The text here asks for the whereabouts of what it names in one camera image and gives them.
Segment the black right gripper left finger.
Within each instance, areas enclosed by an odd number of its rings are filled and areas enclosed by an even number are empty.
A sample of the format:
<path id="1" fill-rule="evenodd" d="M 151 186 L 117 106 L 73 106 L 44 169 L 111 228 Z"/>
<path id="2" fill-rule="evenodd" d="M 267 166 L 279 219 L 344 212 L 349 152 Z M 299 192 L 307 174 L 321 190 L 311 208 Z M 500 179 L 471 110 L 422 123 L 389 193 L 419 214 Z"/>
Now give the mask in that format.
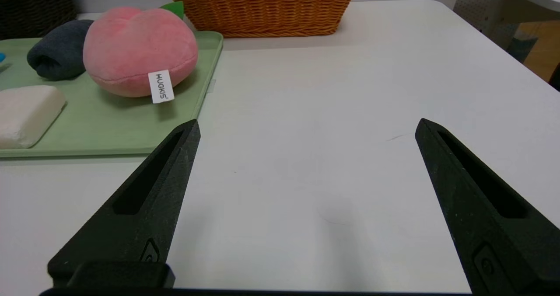
<path id="1" fill-rule="evenodd" d="M 54 288 L 171 288 L 166 260 L 200 142 L 177 126 L 48 262 Z"/>

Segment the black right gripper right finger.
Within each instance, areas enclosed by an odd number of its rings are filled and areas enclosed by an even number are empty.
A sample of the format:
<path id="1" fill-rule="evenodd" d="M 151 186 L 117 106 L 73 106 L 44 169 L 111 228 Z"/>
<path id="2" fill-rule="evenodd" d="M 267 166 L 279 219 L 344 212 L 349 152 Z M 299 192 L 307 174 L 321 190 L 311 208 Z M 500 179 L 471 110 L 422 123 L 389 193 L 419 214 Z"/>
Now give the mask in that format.
<path id="1" fill-rule="evenodd" d="M 557 296 L 558 227 L 440 124 L 415 138 L 472 294 Z"/>

